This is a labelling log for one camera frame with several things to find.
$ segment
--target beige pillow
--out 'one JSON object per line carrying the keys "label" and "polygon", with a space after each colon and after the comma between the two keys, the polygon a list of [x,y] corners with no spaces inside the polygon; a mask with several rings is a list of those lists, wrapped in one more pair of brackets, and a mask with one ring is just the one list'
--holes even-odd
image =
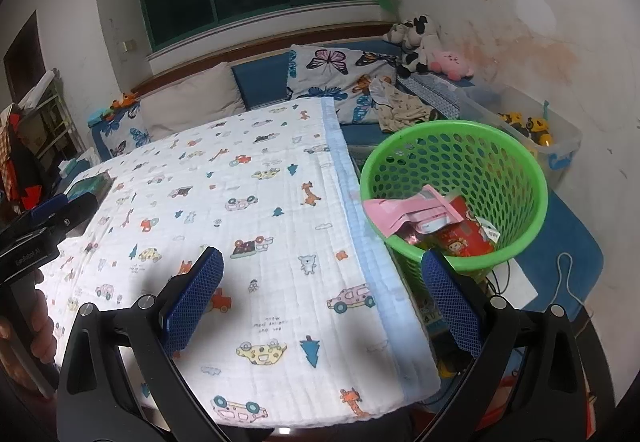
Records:
{"label": "beige pillow", "polygon": [[164,86],[140,101],[151,140],[245,111],[228,63]]}

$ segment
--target red package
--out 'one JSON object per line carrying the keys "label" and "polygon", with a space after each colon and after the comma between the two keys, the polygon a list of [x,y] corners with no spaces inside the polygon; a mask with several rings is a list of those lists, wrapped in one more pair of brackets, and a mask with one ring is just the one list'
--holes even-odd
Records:
{"label": "red package", "polygon": [[452,224],[433,233],[440,247],[446,250],[450,256],[481,256],[494,252],[494,244],[466,206],[465,197],[450,193],[447,195],[447,199],[465,219],[459,224]]}

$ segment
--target dark door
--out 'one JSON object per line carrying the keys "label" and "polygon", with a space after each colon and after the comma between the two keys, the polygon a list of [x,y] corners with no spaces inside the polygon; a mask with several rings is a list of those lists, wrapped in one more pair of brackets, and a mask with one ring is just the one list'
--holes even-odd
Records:
{"label": "dark door", "polygon": [[4,70],[14,102],[20,102],[44,75],[35,12],[20,29],[4,55]]}

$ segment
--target green plastic basket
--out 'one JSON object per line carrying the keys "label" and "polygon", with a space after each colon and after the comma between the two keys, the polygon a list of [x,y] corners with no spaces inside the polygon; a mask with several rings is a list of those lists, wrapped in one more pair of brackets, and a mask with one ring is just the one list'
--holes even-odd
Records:
{"label": "green plastic basket", "polygon": [[[546,215],[545,177],[517,140],[478,122],[438,120],[417,124],[382,142],[360,178],[362,200],[401,199],[425,184],[441,194],[459,190],[468,207],[500,231],[495,252],[447,259],[460,274],[480,281],[492,267],[521,253],[536,237]],[[405,258],[402,270],[412,287],[423,288],[424,251],[395,234],[385,243]]]}

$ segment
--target screw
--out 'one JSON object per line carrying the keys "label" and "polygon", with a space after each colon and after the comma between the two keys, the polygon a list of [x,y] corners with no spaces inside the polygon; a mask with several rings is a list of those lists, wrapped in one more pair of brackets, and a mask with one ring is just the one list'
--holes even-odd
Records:
{"label": "screw", "polygon": [[556,317],[564,316],[564,309],[560,305],[551,305],[551,313]]}
{"label": "screw", "polygon": [[489,303],[491,303],[492,307],[497,308],[498,310],[502,310],[504,308],[507,308],[507,300],[505,300],[505,298],[503,298],[501,296],[493,296],[489,300]]}
{"label": "screw", "polygon": [[151,308],[154,303],[156,302],[155,298],[151,295],[146,295],[141,297],[138,300],[138,307],[142,308],[142,310],[145,310],[147,308]]}
{"label": "screw", "polygon": [[91,303],[85,303],[80,307],[81,316],[88,316],[93,311],[94,311],[94,305]]}

